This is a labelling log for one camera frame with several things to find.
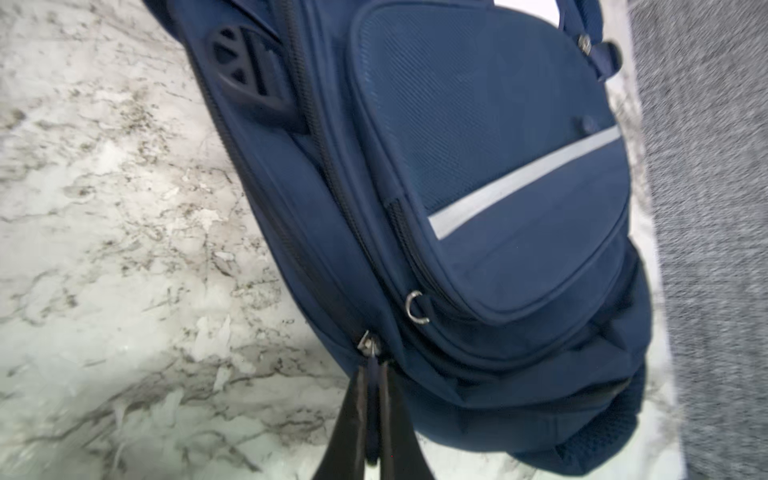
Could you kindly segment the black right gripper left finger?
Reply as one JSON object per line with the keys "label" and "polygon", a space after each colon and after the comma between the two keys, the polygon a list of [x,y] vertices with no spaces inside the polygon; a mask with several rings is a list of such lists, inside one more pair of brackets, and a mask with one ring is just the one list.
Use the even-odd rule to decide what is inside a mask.
{"label": "black right gripper left finger", "polygon": [[336,424],[313,480],[362,480],[368,423],[367,371],[359,367],[349,382]]}

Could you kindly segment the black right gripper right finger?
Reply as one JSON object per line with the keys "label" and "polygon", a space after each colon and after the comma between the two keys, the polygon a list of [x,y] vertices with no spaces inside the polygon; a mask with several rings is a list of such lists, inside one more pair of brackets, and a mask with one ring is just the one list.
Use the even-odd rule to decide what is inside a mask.
{"label": "black right gripper right finger", "polygon": [[434,480],[419,446],[396,372],[381,365],[379,380],[379,464],[384,480]]}

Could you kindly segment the navy blue backpack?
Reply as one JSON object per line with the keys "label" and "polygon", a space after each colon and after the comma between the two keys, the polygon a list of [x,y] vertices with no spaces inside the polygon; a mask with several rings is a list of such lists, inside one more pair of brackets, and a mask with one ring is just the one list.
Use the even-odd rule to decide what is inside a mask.
{"label": "navy blue backpack", "polygon": [[633,435],[651,341],[596,1],[150,1],[290,293],[416,437],[581,476]]}

